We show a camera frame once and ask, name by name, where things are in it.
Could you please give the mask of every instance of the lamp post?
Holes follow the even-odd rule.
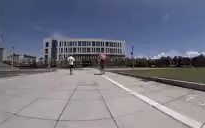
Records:
[[[13,61],[14,61],[14,47],[12,47],[12,56],[11,56],[11,66],[13,68]]]
[[[134,68],[134,45],[132,46],[131,56],[132,56],[132,68]]]

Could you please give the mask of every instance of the curb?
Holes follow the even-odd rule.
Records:
[[[160,83],[164,83],[164,84],[169,84],[169,85],[174,85],[174,86],[179,86],[179,87],[184,87],[184,88],[189,88],[189,89],[194,89],[194,90],[199,90],[199,91],[205,91],[205,84],[202,84],[202,83],[194,83],[194,82],[173,80],[173,79],[167,79],[167,78],[134,75],[134,74],[128,74],[128,73],[124,73],[124,72],[113,72],[113,73],[117,73],[117,74],[125,75],[125,76],[136,77],[136,78],[141,78],[141,79],[150,80],[150,81],[156,81],[156,82],[160,82]]]

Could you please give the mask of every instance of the green lawn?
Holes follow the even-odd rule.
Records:
[[[121,71],[145,76],[170,78],[191,82],[205,83],[205,68],[173,68],[153,70],[127,70]]]

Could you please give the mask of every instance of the white building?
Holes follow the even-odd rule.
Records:
[[[53,39],[43,40],[43,55],[46,62],[62,61],[69,55],[78,60],[97,59],[101,53],[115,59],[125,57],[126,41],[103,39]]]
[[[7,57],[7,61],[13,61],[14,65],[30,65],[36,62],[35,56],[25,55],[25,54],[12,54]]]

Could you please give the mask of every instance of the pedestrian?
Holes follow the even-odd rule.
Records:
[[[105,67],[105,60],[106,60],[106,55],[100,54],[100,71],[101,74],[104,75],[104,67]]]
[[[74,61],[75,61],[75,58],[72,57],[72,55],[70,55],[70,56],[68,57],[70,75],[73,74],[72,69],[74,68]]]

